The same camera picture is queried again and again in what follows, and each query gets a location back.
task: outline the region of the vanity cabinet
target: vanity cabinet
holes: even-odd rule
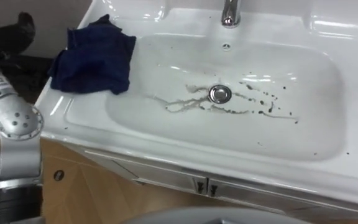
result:
[[[206,193],[207,179],[205,177],[136,162],[117,160],[115,162],[134,174],[136,177],[133,180],[137,182],[159,185],[193,194]]]
[[[358,219],[358,205],[353,203],[189,170],[164,161],[67,147],[138,184],[154,184],[297,218]]]

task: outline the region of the metal robot arm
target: metal robot arm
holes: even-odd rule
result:
[[[0,223],[42,223],[41,114],[0,72]]]
[[[33,41],[30,14],[0,27],[0,60],[18,55]],[[20,98],[0,71],[0,224],[45,223],[42,210],[41,114]]]

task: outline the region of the dark blue towel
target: dark blue towel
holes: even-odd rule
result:
[[[68,30],[67,50],[59,53],[48,71],[50,87],[70,93],[127,91],[136,37],[121,31],[110,23],[109,15],[83,29]]]

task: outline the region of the sink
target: sink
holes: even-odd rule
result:
[[[247,0],[234,29],[222,9],[94,0],[80,27],[110,14],[138,37],[129,90],[47,85],[42,136],[358,203],[358,1]],[[216,86],[229,101],[209,101]]]
[[[334,52],[315,44],[330,40],[314,35],[314,17],[245,13],[239,27],[225,29],[220,11],[157,14],[117,19],[138,37],[129,91],[75,96],[67,121],[232,156],[322,161],[344,153],[344,71]],[[215,85],[231,90],[227,103],[209,100]],[[80,118],[89,104],[106,118],[90,121],[93,110]]]
[[[325,54],[303,47],[184,35],[137,42],[131,85],[110,95],[110,119],[131,130],[200,146],[293,160],[343,147],[343,84]],[[232,98],[208,100],[225,85]]]

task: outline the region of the chrome faucet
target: chrome faucet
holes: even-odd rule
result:
[[[240,24],[241,0],[224,0],[222,26],[235,28]]]

